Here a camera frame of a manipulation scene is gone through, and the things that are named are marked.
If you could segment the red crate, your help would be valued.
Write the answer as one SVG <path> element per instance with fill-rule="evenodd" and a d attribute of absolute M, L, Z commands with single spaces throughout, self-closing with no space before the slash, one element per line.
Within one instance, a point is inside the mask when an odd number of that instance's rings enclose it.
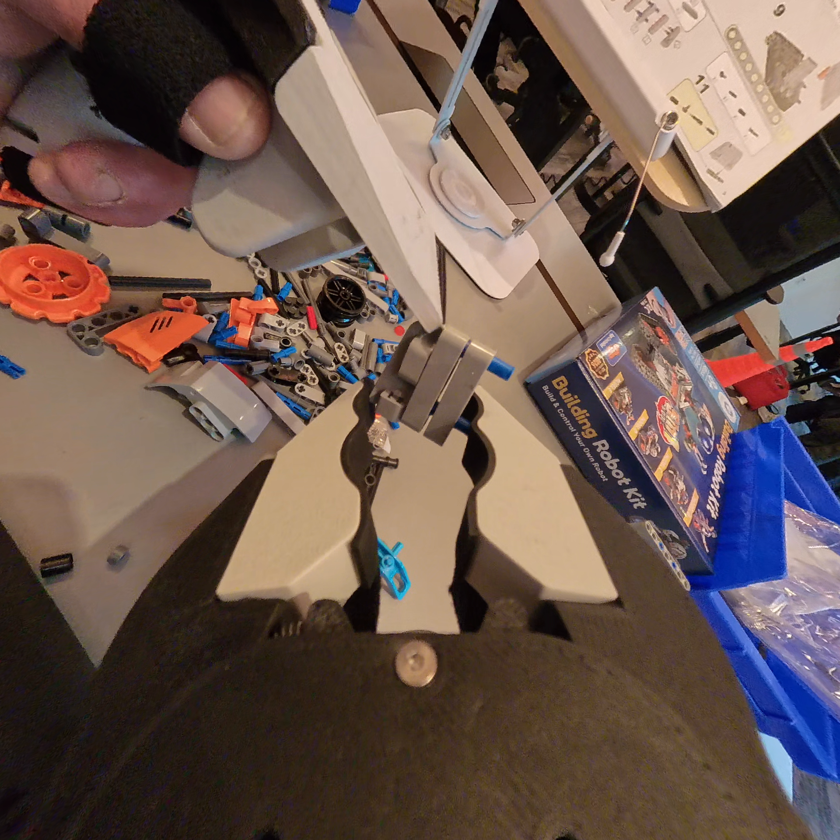
<path fill-rule="evenodd" d="M 780 347 L 779 361 L 772 364 L 757 352 L 732 356 L 722 360 L 709 360 L 712 373 L 725 389 L 733 389 L 740 402 L 750 409 L 767 407 L 787 397 L 791 390 L 786 365 L 801 361 L 806 355 L 823 350 L 830 354 L 838 351 L 835 332 L 819 339 Z"/>

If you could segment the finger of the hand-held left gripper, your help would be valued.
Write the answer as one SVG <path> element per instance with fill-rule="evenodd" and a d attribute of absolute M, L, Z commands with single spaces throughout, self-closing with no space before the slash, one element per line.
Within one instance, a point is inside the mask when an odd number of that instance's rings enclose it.
<path fill-rule="evenodd" d="M 364 245 L 427 332 L 445 323 L 434 228 L 318 2 L 313 31 L 274 90 L 276 109 Z"/>

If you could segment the thin black axle piece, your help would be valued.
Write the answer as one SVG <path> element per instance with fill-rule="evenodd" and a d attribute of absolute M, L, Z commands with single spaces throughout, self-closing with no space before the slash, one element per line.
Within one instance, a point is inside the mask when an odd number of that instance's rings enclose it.
<path fill-rule="evenodd" d="M 397 457 L 392 455 L 392 433 L 399 430 L 400 424 L 390 420 L 382 414 L 375 414 L 369 427 L 367 436 L 372 446 L 371 463 L 365 475 L 365 483 L 369 489 L 374 489 L 388 470 L 396 470 L 400 465 Z"/>

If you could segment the pile of building kit parts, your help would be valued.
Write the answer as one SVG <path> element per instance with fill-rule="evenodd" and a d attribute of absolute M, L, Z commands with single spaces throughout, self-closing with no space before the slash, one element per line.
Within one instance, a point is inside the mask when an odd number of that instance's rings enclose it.
<path fill-rule="evenodd" d="M 257 255 L 242 258 L 252 289 L 222 290 L 209 279 L 177 276 L 120 276 L 109 257 L 94 248 L 86 220 L 47 206 L 13 188 L 2 175 L 2 208 L 18 211 L 2 224 L 2 251 L 44 244 L 72 251 L 104 271 L 111 299 L 102 310 L 67 325 L 31 321 L 2 305 L 2 312 L 42 326 L 54 326 L 85 357 L 119 368 L 127 362 L 132 381 L 143 387 L 167 368 L 189 361 L 220 362 L 266 405 L 288 434 L 296 434 L 353 383 L 374 379 L 392 358 L 410 313 L 388 278 L 365 251 L 324 268 L 279 273 Z M 364 313 L 347 327 L 322 319 L 317 305 L 330 275 L 356 280 L 367 297 Z M 110 331 L 151 312 L 199 314 L 208 322 L 196 336 L 163 357 L 148 373 L 103 342 Z"/>

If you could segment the blue plastic bin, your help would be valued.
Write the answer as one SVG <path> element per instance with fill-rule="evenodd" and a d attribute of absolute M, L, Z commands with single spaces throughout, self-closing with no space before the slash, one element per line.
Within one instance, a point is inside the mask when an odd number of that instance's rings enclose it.
<path fill-rule="evenodd" d="M 722 593 L 787 575 L 784 504 L 838 523 L 838 498 L 782 417 L 736 433 L 712 575 L 689 578 L 741 685 L 760 732 L 778 739 L 793 764 L 838 782 L 838 713 L 734 615 Z"/>

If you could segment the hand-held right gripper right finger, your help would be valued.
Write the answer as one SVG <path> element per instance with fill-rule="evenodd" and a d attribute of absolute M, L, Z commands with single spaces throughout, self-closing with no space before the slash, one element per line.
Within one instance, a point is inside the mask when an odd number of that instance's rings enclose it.
<path fill-rule="evenodd" d="M 489 394 L 465 410 L 472 483 L 450 587 L 458 612 L 513 600 L 605 604 L 618 593 L 560 460 Z"/>

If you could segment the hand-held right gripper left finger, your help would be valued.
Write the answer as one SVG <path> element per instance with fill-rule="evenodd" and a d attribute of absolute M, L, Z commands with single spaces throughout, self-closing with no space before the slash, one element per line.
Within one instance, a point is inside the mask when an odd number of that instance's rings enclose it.
<path fill-rule="evenodd" d="M 365 476 L 371 394 L 347 392 L 281 448 L 217 584 L 222 602 L 333 600 L 381 585 Z"/>

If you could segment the clear plastic bag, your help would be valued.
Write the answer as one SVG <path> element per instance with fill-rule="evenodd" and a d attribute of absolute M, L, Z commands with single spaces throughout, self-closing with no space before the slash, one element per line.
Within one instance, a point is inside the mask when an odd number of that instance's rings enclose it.
<path fill-rule="evenodd" d="M 786 501 L 784 536 L 785 574 L 725 591 L 723 599 L 777 655 L 838 678 L 838 524 Z"/>

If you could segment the robot kit box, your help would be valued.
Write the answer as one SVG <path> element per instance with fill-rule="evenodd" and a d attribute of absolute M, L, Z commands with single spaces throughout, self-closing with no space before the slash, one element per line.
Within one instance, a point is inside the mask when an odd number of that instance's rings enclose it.
<path fill-rule="evenodd" d="M 660 289 L 610 310 L 525 380 L 584 478 L 713 574 L 740 413 Z"/>

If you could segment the white book stand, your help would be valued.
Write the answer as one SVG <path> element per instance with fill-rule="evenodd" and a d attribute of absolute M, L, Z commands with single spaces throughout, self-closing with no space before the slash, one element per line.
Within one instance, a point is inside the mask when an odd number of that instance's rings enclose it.
<path fill-rule="evenodd" d="M 675 144 L 674 130 L 679 119 L 676 112 L 662 115 L 652 145 L 646 154 L 642 153 L 641 144 L 631 134 L 624 109 L 616 107 L 606 87 L 593 75 L 590 63 L 584 58 L 583 38 L 573 35 L 569 24 L 559 22 L 558 11 L 562 3 L 568 2 L 522 2 L 521 6 L 584 100 L 602 120 L 602 125 L 612 135 L 611 139 L 624 152 L 636 172 L 644 175 L 653 197 L 676 211 L 714 213 L 746 193 L 749 188 L 724 206 L 711 201 L 711 196 L 698 182 L 690 163 Z M 375 2 L 374 5 L 393 27 L 402 46 L 425 49 L 439 58 L 450 72 L 450 76 L 443 77 L 435 90 L 434 95 L 440 105 L 434 125 L 420 129 L 420 149 L 428 152 L 431 158 L 429 164 L 419 165 L 421 185 L 431 187 L 432 194 L 460 223 L 462 231 L 474 228 L 489 239 L 491 246 L 502 246 L 508 251 L 519 247 L 528 254 L 520 261 L 526 268 L 533 266 L 537 259 L 536 248 L 535 245 L 526 245 L 526 234 L 532 222 L 528 217 L 517 218 L 511 210 L 511 205 L 522 205 L 523 201 L 499 198 L 493 187 L 483 183 L 480 176 L 470 170 L 469 164 L 457 162 L 459 149 L 453 137 L 456 102 L 465 81 L 469 79 L 469 93 L 478 92 L 472 68 L 499 3 L 480 2 L 477 21 L 461 49 L 444 41 L 447 31 L 429 2 Z"/>

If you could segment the orange wedge piece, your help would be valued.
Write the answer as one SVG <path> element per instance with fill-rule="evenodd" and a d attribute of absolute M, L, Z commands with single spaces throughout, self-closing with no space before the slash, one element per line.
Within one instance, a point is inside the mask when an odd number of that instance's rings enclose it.
<path fill-rule="evenodd" d="M 153 311 L 108 332 L 103 342 L 153 373 L 161 367 L 165 355 L 207 326 L 208 322 L 199 314 Z"/>

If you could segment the orange gear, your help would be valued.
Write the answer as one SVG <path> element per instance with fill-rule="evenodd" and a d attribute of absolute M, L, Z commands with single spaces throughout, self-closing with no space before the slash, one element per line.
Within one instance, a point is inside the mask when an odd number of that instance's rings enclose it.
<path fill-rule="evenodd" d="M 111 299 L 102 269 L 72 251 L 30 244 L 1 253 L 1 303 L 20 317 L 67 325 Z"/>

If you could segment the grey curved panel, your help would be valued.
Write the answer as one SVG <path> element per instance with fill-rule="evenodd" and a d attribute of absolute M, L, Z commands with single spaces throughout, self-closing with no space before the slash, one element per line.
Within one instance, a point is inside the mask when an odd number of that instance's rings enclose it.
<path fill-rule="evenodd" d="M 187 412 L 217 442 L 238 432 L 254 443 L 272 415 L 266 405 L 220 362 L 189 361 L 156 375 L 146 390 L 169 390 L 185 399 Z"/>

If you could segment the person's left hand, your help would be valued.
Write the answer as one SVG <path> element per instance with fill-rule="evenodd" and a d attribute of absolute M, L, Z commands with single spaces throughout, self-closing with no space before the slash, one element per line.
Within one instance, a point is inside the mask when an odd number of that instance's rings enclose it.
<path fill-rule="evenodd" d="M 58 40 L 81 49 L 93 1 L 1 2 L 1 115 L 15 105 Z M 220 160 L 258 152 L 271 128 L 271 96 L 237 70 L 210 81 L 186 107 L 178 135 Z M 192 203 L 196 172 L 131 143 L 80 140 L 40 153 L 28 175 L 48 203 L 104 225 L 148 227 Z"/>

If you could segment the cyan frame piece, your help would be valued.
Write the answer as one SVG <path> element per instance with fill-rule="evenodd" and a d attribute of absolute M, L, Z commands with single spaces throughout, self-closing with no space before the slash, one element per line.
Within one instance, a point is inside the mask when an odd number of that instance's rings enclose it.
<path fill-rule="evenodd" d="M 403 563 L 404 543 L 390 544 L 377 538 L 377 558 L 382 588 L 395 601 L 402 601 L 412 588 L 412 581 Z"/>

